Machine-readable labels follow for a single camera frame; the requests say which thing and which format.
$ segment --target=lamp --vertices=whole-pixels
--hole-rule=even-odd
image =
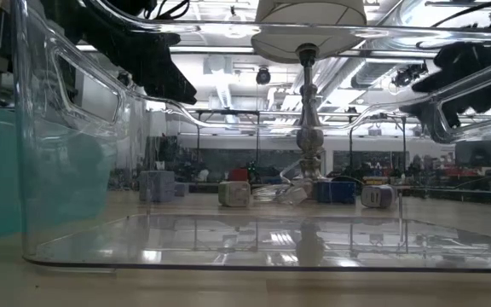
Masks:
[[[362,0],[260,0],[259,23],[302,23],[362,26],[367,23]],[[251,38],[253,49],[263,58],[280,63],[299,63],[297,48],[315,45],[317,59],[323,59],[357,45],[361,39],[342,30],[323,33],[304,28],[301,34],[293,28],[263,29]]]

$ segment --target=person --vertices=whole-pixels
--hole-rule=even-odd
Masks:
[[[208,171],[205,164],[200,165],[201,171],[199,171],[198,176],[196,177],[197,182],[207,182],[208,175],[210,175],[210,171]]]

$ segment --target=black cable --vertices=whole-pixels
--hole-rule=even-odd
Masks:
[[[491,179],[491,176],[490,177],[482,177],[480,179],[475,179],[475,180],[471,180],[469,182],[464,182],[464,183],[461,183],[455,187],[453,187],[453,189],[458,189],[459,187],[463,186],[463,185],[466,185],[466,184],[469,184],[469,183],[473,183],[473,182],[478,182],[478,181],[481,181],[481,180],[486,180],[486,179]]]
[[[491,1],[490,2],[487,2],[487,3],[481,3],[481,4],[478,4],[477,6],[474,6],[472,8],[468,8],[468,9],[464,9],[462,11],[459,11],[458,13],[456,14],[453,14],[451,15],[450,17],[447,17],[439,22],[437,22],[436,24],[434,24],[433,26],[431,27],[438,27],[439,25],[449,21],[449,20],[452,20],[456,17],[460,17],[462,15],[465,15],[465,14],[469,14],[469,13],[472,13],[472,12],[476,12],[478,11],[479,9],[485,9],[485,8],[489,8],[491,7]]]
[[[187,12],[190,7],[190,0],[182,0],[179,4],[177,4],[175,7],[168,9],[162,14],[162,7],[165,5],[167,0],[163,0],[162,3],[160,4],[159,7],[159,13],[157,14],[156,19],[158,20],[175,20],[178,18],[183,17]],[[184,5],[187,5],[185,9],[180,13],[175,16],[172,16],[174,12],[176,12],[178,9],[182,8]]]
[[[361,186],[364,186],[364,185],[365,185],[365,183],[364,183],[364,182],[362,182],[361,180],[359,180],[359,179],[357,179],[357,178],[350,177],[350,176],[345,176],[345,175],[338,175],[338,176],[336,176],[336,177],[333,177],[333,178],[331,179],[331,181],[332,181],[332,180],[334,180],[334,179],[336,179],[336,178],[348,178],[348,179],[352,179],[352,180],[357,181],[358,183],[360,183],[360,184],[361,184]]]
[[[153,13],[154,9],[157,7],[157,0],[149,0],[148,4],[145,7],[145,10],[143,10],[143,17],[145,19],[151,19],[151,14]]]
[[[476,12],[478,11],[479,9],[485,9],[485,8],[489,8],[491,7],[491,1],[490,2],[487,2],[487,3],[481,3],[481,4],[478,4],[477,6],[474,6],[472,8],[468,8],[468,9],[464,9],[462,11],[459,11],[458,13],[456,14],[453,14],[439,22],[437,22],[436,24],[434,24],[433,26],[431,27],[438,27],[439,25],[449,21],[449,20],[452,20],[454,18],[457,18],[457,17],[460,17],[460,16],[463,16],[465,14],[469,14],[469,13],[472,13],[472,12]],[[441,47],[443,46],[437,46],[437,47],[422,47],[422,44],[423,42],[417,42],[416,43],[416,48],[417,49],[421,49],[421,50],[433,50],[433,49],[440,49]]]

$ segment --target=pole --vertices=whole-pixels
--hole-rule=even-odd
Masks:
[[[351,140],[353,132],[354,132],[354,128],[349,130],[349,169],[351,171],[354,170],[354,158],[352,156],[352,152],[354,151],[354,149],[353,149],[354,143]]]
[[[402,233],[402,190],[401,189],[397,191],[397,195],[399,197],[399,235],[401,236],[400,242],[402,242],[403,233]]]
[[[301,87],[303,110],[298,121],[301,129],[297,132],[297,145],[302,150],[300,171],[304,179],[313,182],[325,179],[321,175],[321,161],[317,158],[318,151],[323,146],[323,131],[319,130],[321,122],[315,106],[317,87],[312,82],[312,66],[318,53],[318,48],[310,43],[297,48],[297,55],[304,71],[304,85]]]
[[[402,117],[402,172],[407,170],[407,138],[405,133],[405,123],[407,122],[406,117]]]
[[[202,113],[198,113],[198,121],[200,121],[200,117]],[[200,126],[196,126],[196,167],[200,168]],[[196,182],[196,190],[198,191],[198,175],[194,179]]]
[[[259,166],[259,145],[261,144],[261,136],[259,134],[258,126],[261,124],[261,115],[257,115],[257,150],[255,152],[255,164]]]

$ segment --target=beige cube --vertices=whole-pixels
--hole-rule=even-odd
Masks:
[[[247,207],[250,203],[251,187],[247,182],[219,183],[219,204],[227,207]]]

